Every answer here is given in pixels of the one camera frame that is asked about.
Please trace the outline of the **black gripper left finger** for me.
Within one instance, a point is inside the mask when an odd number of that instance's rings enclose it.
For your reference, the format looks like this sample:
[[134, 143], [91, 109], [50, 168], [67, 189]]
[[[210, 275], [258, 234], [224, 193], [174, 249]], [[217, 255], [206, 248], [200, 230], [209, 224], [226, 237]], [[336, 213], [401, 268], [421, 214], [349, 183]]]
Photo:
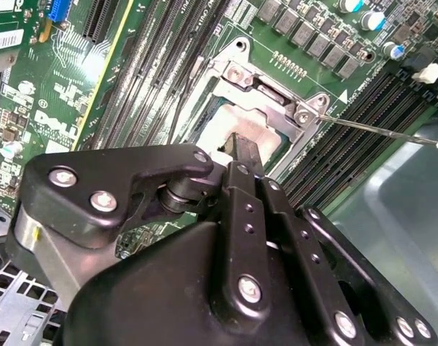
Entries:
[[24, 168], [7, 248], [68, 310], [96, 275], [188, 226], [265, 229], [246, 139], [232, 161], [188, 143], [42, 154]]

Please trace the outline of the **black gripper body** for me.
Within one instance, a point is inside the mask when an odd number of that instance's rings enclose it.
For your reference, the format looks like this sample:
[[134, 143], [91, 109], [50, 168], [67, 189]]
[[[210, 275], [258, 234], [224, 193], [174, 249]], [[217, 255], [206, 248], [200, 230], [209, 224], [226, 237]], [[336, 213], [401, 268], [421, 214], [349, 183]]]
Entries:
[[261, 224], [191, 225], [92, 278], [56, 345], [329, 345]]

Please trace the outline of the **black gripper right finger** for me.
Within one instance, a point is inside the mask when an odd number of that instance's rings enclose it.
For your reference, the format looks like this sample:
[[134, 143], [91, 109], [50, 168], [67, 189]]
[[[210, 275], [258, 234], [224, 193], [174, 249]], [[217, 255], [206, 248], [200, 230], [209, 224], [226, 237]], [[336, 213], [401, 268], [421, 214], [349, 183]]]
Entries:
[[271, 314], [248, 345], [437, 345], [429, 322], [312, 207], [294, 209], [265, 177], [258, 146], [246, 165], [264, 204], [274, 293]]

